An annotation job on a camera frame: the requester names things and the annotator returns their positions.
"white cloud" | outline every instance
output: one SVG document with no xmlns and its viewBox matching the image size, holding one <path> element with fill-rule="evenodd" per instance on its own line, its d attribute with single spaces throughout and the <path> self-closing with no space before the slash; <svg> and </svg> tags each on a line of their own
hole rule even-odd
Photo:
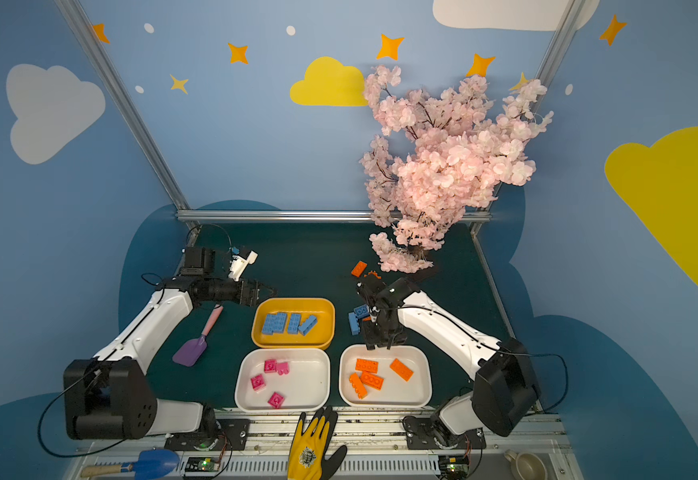
<svg viewBox="0 0 698 480">
<path fill-rule="evenodd" d="M 98 85 L 80 82 L 64 67 L 44 70 L 20 64 L 10 69 L 8 102 L 18 120 L 10 143 L 21 160 L 36 165 L 98 120 L 106 101 Z"/>
<path fill-rule="evenodd" d="M 584 0 L 577 28 L 586 24 L 600 0 Z M 568 0 L 434 0 L 438 22 L 453 28 L 500 28 L 553 32 Z"/>
</svg>

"purple shovel blade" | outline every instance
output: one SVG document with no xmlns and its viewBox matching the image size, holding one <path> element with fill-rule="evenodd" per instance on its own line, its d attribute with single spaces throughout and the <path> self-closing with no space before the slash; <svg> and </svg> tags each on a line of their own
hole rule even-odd
<svg viewBox="0 0 698 480">
<path fill-rule="evenodd" d="M 198 339 L 188 340 L 173 355 L 173 361 L 179 365 L 193 366 L 206 348 L 208 348 L 208 343 L 205 341 L 205 335 L 200 336 Z"/>
</svg>

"toy shovel with pink handle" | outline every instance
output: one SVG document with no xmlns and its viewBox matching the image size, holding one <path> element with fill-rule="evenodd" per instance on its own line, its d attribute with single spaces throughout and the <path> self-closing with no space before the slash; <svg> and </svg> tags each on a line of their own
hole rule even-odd
<svg viewBox="0 0 698 480">
<path fill-rule="evenodd" d="M 192 366 L 200 358 L 202 352 L 208 348 L 208 343 L 205 341 L 205 337 L 208 336 L 210 329 L 213 328 L 215 321 L 219 319 L 221 311 L 224 309 L 221 305 L 216 305 L 208 318 L 208 322 L 205 323 L 205 328 L 202 330 L 202 335 L 198 339 L 191 339 L 184 343 L 184 345 L 173 355 L 173 361 L 183 366 Z"/>
</svg>

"dark green mat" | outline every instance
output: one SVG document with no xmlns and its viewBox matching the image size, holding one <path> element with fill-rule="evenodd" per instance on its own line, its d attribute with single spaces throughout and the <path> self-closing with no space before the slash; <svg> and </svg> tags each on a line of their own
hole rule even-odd
<svg viewBox="0 0 698 480">
<path fill-rule="evenodd" d="M 278 289 L 278 296 L 317 296 L 336 307 L 336 332 L 326 353 L 331 358 L 331 398 L 329 405 L 345 406 L 338 393 L 338 360 L 344 349 L 361 343 L 349 330 L 348 312 L 361 304 L 354 291 L 356 279 L 350 274 L 362 260 L 377 264 L 368 241 L 379 231 L 371 224 L 236 224 L 224 225 L 236 246 L 258 252 L 255 264 L 245 277 L 260 280 Z M 474 250 L 469 230 L 456 225 L 447 234 L 445 246 L 431 255 L 440 272 L 420 283 L 432 300 L 461 320 L 490 335 L 507 339 L 509 334 Z M 226 235 L 213 226 L 202 228 L 199 246 L 226 250 Z M 225 268 L 220 263 L 217 270 Z M 400 274 L 378 271 L 391 283 Z M 212 308 L 211 304 L 203 308 Z M 208 349 L 195 366 L 187 368 L 171 361 L 186 340 L 202 331 L 209 311 L 195 310 L 171 333 L 149 367 L 148 379 L 158 398 L 207 402 L 217 408 L 235 406 L 235 384 L 242 359 L 258 348 L 251 340 L 255 309 L 230 302 L 208 336 Z M 430 362 L 432 406 L 456 396 L 469 385 L 466 373 L 444 352 L 412 330 L 408 344 L 420 348 Z"/>
</svg>

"orange lego brick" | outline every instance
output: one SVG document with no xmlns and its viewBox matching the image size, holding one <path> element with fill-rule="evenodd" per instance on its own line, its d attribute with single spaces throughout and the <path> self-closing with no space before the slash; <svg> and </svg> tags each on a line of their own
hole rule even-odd
<svg viewBox="0 0 698 480">
<path fill-rule="evenodd" d="M 354 366 L 354 369 L 360 370 L 361 372 L 378 373 L 378 362 L 357 359 L 357 364 Z"/>
<path fill-rule="evenodd" d="M 360 397 L 360 400 L 367 396 L 367 390 L 365 389 L 365 385 L 362 384 L 362 382 L 360 381 L 360 377 L 357 376 L 356 373 L 352 373 L 351 375 L 349 375 L 349 382 L 354 387 L 354 391 L 357 393 L 357 396 Z"/>
<path fill-rule="evenodd" d="M 389 366 L 389 368 L 392 369 L 393 372 L 397 373 L 399 376 L 402 377 L 403 380 L 406 382 L 411 379 L 413 376 L 413 370 L 407 368 L 404 363 L 402 363 L 399 359 L 394 359 L 392 364 Z"/>
<path fill-rule="evenodd" d="M 362 275 L 362 273 L 365 271 L 366 266 L 367 264 L 365 262 L 357 262 L 354 269 L 352 269 L 351 274 L 359 278 L 360 275 Z"/>
<path fill-rule="evenodd" d="M 360 381 L 376 390 L 381 390 L 381 386 L 383 385 L 383 379 L 381 377 L 368 372 L 363 372 L 362 375 L 360 375 Z"/>
</svg>

